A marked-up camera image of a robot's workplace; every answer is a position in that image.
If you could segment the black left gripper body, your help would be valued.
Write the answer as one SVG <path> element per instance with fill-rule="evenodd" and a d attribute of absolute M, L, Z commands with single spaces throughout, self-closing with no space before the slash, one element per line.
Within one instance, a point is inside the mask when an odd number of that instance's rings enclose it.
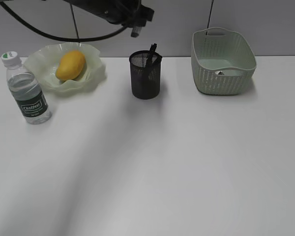
<path fill-rule="evenodd" d="M 153 20 L 153 16 L 154 10 L 141 4 L 138 10 L 134 9 L 126 14 L 126 19 L 121 25 L 128 28 L 145 27 L 147 22 Z"/>

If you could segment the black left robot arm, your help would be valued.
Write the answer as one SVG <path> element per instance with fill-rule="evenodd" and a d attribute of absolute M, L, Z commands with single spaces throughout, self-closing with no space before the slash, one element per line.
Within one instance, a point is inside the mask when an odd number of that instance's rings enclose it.
<path fill-rule="evenodd" d="M 145 27 L 151 22 L 154 10 L 140 0 L 69 0 L 68 3 L 100 17 L 110 24 Z"/>

